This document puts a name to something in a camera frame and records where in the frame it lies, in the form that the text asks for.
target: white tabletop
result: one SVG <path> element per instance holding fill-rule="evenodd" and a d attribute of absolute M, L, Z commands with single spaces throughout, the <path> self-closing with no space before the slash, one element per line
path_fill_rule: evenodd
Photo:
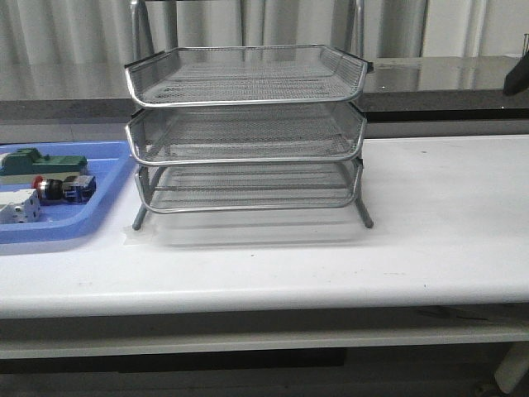
<path fill-rule="evenodd" d="M 341 209 L 148 216 L 0 245 L 0 318 L 529 301 L 529 136 L 367 140 Z"/>

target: countertop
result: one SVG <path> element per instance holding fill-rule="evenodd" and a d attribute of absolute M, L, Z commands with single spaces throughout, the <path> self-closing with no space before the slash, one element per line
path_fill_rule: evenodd
<path fill-rule="evenodd" d="M 0 245 L 0 318 L 529 302 L 529 136 L 366 140 L 340 209 L 148 215 Z"/>
<path fill-rule="evenodd" d="M 503 79 L 518 59 L 411 58 L 374 60 L 357 101 L 365 112 L 527 109 L 529 93 L 502 95 Z M 0 119 L 117 118 L 135 105 L 120 64 L 3 65 Z"/>

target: stacked letter tray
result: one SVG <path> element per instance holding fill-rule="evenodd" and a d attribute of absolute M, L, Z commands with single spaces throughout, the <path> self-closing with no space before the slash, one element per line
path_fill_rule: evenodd
<path fill-rule="evenodd" d="M 126 66 L 141 213 L 361 202 L 368 63 L 324 45 L 177 48 Z"/>

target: blue component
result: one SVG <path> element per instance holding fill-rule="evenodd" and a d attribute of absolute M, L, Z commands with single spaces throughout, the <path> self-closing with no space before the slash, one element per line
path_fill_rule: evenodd
<path fill-rule="evenodd" d="M 86 203 L 96 191 L 93 175 L 69 176 L 63 182 L 63 197 L 69 203 Z"/>
<path fill-rule="evenodd" d="M 45 242 L 66 240 L 88 235 L 97 230 L 111 211 L 114 198 L 134 168 L 129 146 L 125 141 L 94 141 L 42 143 L 0 146 L 0 154 L 25 147 L 36 147 L 50 155 L 76 153 L 88 159 L 88 173 L 94 175 L 98 188 L 84 205 L 62 203 L 41 207 L 38 222 L 0 225 L 0 244 L 15 242 Z M 0 190 L 18 190 L 29 185 L 2 185 Z"/>

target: white electrical component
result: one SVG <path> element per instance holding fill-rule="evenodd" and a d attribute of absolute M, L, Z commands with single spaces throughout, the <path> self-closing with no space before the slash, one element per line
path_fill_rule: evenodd
<path fill-rule="evenodd" d="M 0 223 L 35 222 L 41 215 L 36 189 L 0 192 Z"/>

